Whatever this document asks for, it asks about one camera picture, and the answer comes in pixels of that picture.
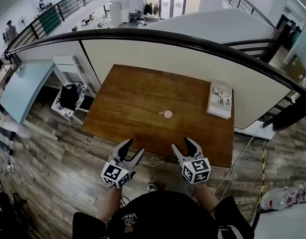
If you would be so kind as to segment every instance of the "white chair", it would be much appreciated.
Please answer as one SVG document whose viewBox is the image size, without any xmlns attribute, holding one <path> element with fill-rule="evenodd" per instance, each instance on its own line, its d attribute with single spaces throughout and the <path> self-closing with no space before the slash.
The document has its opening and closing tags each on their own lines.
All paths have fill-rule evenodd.
<svg viewBox="0 0 306 239">
<path fill-rule="evenodd" d="M 60 97 L 61 97 L 61 90 L 58 93 L 56 99 L 54 100 L 51 109 L 61 114 L 63 117 L 65 117 L 68 121 L 71 121 L 71 118 L 75 119 L 80 124 L 83 124 L 83 122 L 77 118 L 74 115 L 74 112 L 76 110 L 84 111 L 88 113 L 88 110 L 81 109 L 80 106 L 83 103 L 84 96 L 86 90 L 89 90 L 89 93 L 92 97 L 95 98 L 95 94 L 91 91 L 89 85 L 87 84 L 87 81 L 84 79 L 83 74 L 80 71 L 80 67 L 78 63 L 76 62 L 74 56 L 53 56 L 52 57 L 53 62 L 56 65 L 56 69 L 54 70 L 55 74 L 59 78 L 59 80 L 62 82 L 63 86 L 67 86 L 70 84 L 74 84 L 77 87 L 78 92 L 78 101 L 75 103 L 75 110 L 71 110 L 65 107 L 62 107 L 60 104 Z M 80 82 L 72 82 L 68 79 L 68 76 L 70 74 L 77 74 L 79 78 L 81 79 Z"/>
</svg>

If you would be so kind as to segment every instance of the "black sleeve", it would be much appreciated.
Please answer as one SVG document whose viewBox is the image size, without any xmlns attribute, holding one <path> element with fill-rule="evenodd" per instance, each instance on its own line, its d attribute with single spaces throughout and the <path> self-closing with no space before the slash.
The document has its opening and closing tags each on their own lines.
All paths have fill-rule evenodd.
<svg viewBox="0 0 306 239">
<path fill-rule="evenodd" d="M 75 213 L 72 224 L 73 239 L 106 238 L 107 229 L 103 221 L 84 213 Z"/>
<path fill-rule="evenodd" d="M 237 208 L 233 197 L 221 201 L 213 211 L 224 239 L 253 239 L 254 231 Z"/>
</svg>

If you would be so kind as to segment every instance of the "entrance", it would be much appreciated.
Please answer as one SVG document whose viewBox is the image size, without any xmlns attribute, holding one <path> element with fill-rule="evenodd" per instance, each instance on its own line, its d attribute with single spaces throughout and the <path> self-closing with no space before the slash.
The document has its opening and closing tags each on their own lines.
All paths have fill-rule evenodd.
<svg viewBox="0 0 306 239">
<path fill-rule="evenodd" d="M 184 11 L 184 0 L 161 0 L 161 18 L 180 16 Z"/>
</svg>

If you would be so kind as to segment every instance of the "fan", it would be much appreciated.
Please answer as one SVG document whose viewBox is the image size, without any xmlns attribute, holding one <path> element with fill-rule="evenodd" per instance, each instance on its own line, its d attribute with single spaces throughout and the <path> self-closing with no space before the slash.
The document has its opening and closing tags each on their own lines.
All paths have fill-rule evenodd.
<svg viewBox="0 0 306 239">
<path fill-rule="evenodd" d="M 26 24 L 27 23 L 27 19 L 25 17 L 20 17 L 20 19 L 18 19 L 18 26 L 19 27 L 22 27 L 22 25 L 24 25 L 24 27 L 26 27 Z"/>
</svg>

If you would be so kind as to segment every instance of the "forearm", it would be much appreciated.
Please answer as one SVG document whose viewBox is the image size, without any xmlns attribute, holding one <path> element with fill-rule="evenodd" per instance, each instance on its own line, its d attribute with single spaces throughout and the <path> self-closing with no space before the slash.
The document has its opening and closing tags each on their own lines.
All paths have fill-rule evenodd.
<svg viewBox="0 0 306 239">
<path fill-rule="evenodd" d="M 112 215 L 120 208 L 122 189 L 110 188 L 102 202 L 97 218 L 108 222 Z"/>
<path fill-rule="evenodd" d="M 218 199 L 205 183 L 197 183 L 193 186 L 200 207 L 211 214 L 219 203 Z"/>
</svg>

